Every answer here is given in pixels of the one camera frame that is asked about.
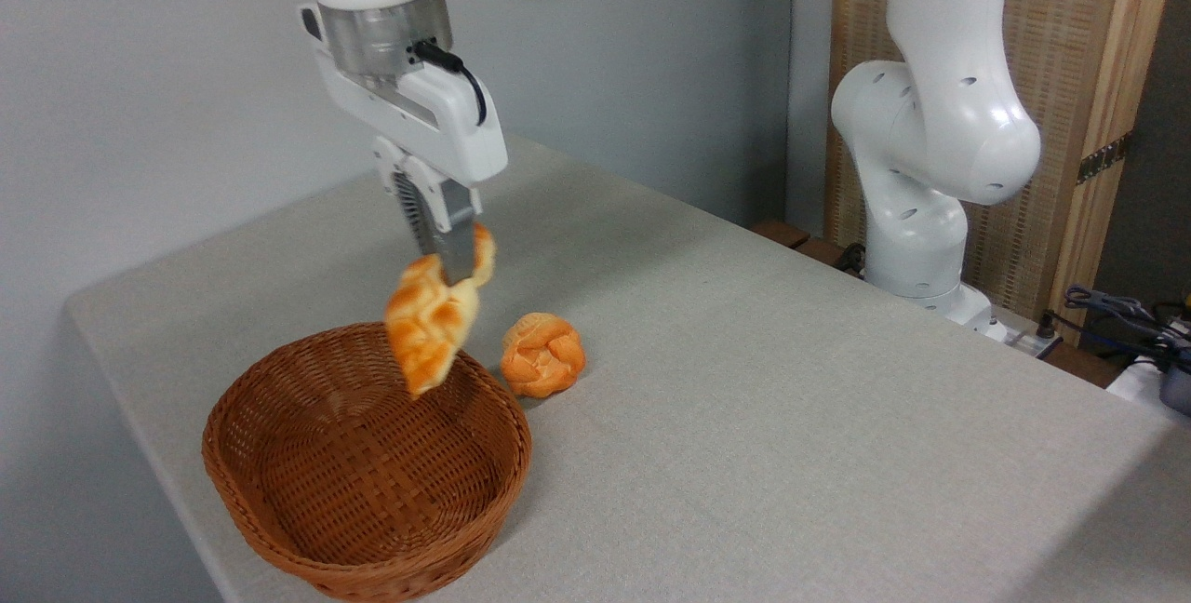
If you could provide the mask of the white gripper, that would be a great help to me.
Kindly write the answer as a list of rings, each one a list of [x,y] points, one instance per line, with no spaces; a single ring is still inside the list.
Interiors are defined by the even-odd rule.
[[[420,66],[367,86],[342,73],[326,48],[312,51],[337,106],[379,135],[372,153],[384,191],[398,201],[422,255],[441,260],[447,285],[473,276],[479,209],[464,186],[492,179],[509,163],[488,91],[481,91],[488,112],[480,122],[474,86],[460,74]]]

